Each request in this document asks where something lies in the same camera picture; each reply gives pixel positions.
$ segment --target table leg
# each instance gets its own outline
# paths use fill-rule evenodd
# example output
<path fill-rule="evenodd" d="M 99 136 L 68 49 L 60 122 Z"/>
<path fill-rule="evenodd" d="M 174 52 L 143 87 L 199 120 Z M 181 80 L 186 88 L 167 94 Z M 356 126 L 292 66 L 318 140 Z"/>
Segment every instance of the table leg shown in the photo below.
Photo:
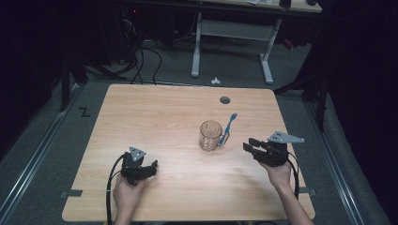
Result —
<path fill-rule="evenodd" d="M 196 24 L 196 44 L 195 44 L 195 51 L 193 52 L 192 73 L 191 73 L 193 77 L 199 76 L 201 30 L 202 30 L 202 12 L 198 12 L 198 21 Z"/>
<path fill-rule="evenodd" d="M 276 36 L 278 35 L 279 27 L 281 25 L 282 20 L 278 19 L 272 29 L 272 33 L 270 36 L 270 39 L 268 41 L 267 45 L 267 50 L 265 53 L 260 54 L 260 61 L 261 61 L 261 66 L 263 67 L 263 72 L 264 76 L 266 78 L 266 83 L 267 84 L 273 84 L 273 79 L 271 75 L 271 71 L 269 70 L 269 64 L 268 64 L 268 57 L 269 54 L 271 53 L 273 43 L 275 41 Z"/>

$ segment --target wooden table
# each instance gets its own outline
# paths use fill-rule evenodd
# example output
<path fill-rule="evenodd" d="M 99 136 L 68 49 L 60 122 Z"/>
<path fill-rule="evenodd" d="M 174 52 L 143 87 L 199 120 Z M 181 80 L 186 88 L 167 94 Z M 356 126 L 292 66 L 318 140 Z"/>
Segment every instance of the wooden table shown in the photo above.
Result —
<path fill-rule="evenodd" d="M 222 104 L 221 97 L 231 102 Z M 215 120 L 225 128 L 232 113 L 237 119 L 227 144 L 212 153 L 202 150 L 201 124 Z M 69 196 L 63 219 L 106 220 L 107 179 L 130 146 L 146 151 L 143 166 L 159 161 L 158 173 L 148 178 L 133 220 L 286 219 L 267 172 L 242 149 L 249 138 L 266 141 L 276 130 L 286 132 L 270 90 L 113 84 L 72 186 L 82 190 L 82 196 Z M 294 153 L 291 144 L 288 149 Z M 302 176 L 299 180 L 305 187 Z M 299 200 L 313 218 L 309 195 L 299 194 Z M 115 216 L 114 202 L 112 209 Z"/>

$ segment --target transparent cup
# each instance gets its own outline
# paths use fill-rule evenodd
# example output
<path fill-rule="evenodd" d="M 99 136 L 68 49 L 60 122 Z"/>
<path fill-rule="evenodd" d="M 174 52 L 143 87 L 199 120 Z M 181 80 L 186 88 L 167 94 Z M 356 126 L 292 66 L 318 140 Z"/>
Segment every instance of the transparent cup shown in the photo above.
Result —
<path fill-rule="evenodd" d="M 229 138 L 229 132 L 222 135 L 222 126 L 216 121 L 208 120 L 200 126 L 200 140 L 199 145 L 205 151 L 214 151 L 218 146 L 225 145 Z"/>

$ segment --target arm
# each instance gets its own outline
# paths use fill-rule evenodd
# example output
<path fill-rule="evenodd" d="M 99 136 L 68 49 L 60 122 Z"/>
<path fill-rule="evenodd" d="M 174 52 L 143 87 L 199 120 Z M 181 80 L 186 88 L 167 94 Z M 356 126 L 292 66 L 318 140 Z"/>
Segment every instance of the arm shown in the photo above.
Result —
<path fill-rule="evenodd" d="M 269 167 L 260 162 L 260 165 L 267 170 L 269 181 L 281 198 L 284 212 L 290 224 L 313 224 L 290 187 L 290 164 L 286 162 L 283 166 Z"/>
<path fill-rule="evenodd" d="M 117 207 L 115 225 L 130 225 L 132 213 L 141 199 L 144 186 L 145 180 L 140 181 L 137 186 L 132 186 L 125 177 L 120 174 L 117 176 L 114 188 Z"/>

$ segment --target white desk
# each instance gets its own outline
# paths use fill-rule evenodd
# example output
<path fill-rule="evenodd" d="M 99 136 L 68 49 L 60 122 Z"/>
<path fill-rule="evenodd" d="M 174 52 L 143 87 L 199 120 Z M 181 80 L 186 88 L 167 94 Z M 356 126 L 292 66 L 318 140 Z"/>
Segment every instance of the white desk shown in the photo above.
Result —
<path fill-rule="evenodd" d="M 286 10 L 279 6 L 279 0 L 273 0 L 272 3 L 268 4 L 266 1 L 261 1 L 257 5 L 247 3 L 246 0 L 203 0 L 202 2 L 218 3 L 218 4 L 232 4 L 240 5 L 243 7 L 261 7 L 261 8 L 274 8 L 279 10 Z M 300 12 L 321 12 L 322 8 L 316 4 L 315 6 L 310 6 L 307 4 L 306 0 L 292 0 L 292 6 L 290 9 L 292 11 Z M 192 61 L 192 71 L 191 75 L 193 77 L 199 76 L 199 65 L 200 65 L 200 39 L 202 35 L 208 36 L 219 36 L 227 38 L 245 38 L 254 39 L 267 42 L 267 47 L 264 53 L 259 55 L 260 62 L 263 67 L 264 76 L 267 84 L 273 84 L 272 75 L 269 69 L 268 57 L 272 50 L 273 43 L 276 36 L 278 35 L 278 30 L 281 25 L 282 20 L 276 20 L 273 26 L 255 25 L 247 23 L 238 22 L 220 22 L 213 20 L 202 20 L 202 13 L 198 13 L 197 26 L 196 26 L 196 44 L 193 53 Z"/>

